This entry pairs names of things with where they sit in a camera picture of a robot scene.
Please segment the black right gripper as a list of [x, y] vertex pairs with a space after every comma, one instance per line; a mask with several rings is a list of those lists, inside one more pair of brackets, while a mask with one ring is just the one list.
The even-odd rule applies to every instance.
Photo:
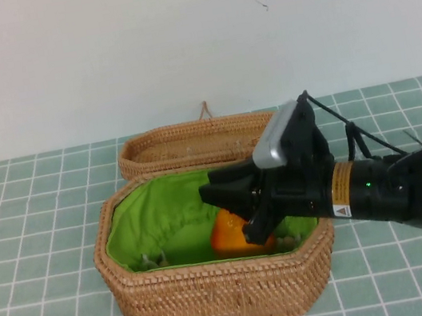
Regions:
[[[333, 218], [332, 176], [335, 160], [318, 127], [286, 130], [262, 137], [253, 157], [208, 172], [199, 187], [203, 203], [245, 220], [249, 244], [262, 245], [285, 216]], [[261, 199], [262, 178], [271, 178], [270, 198]]]

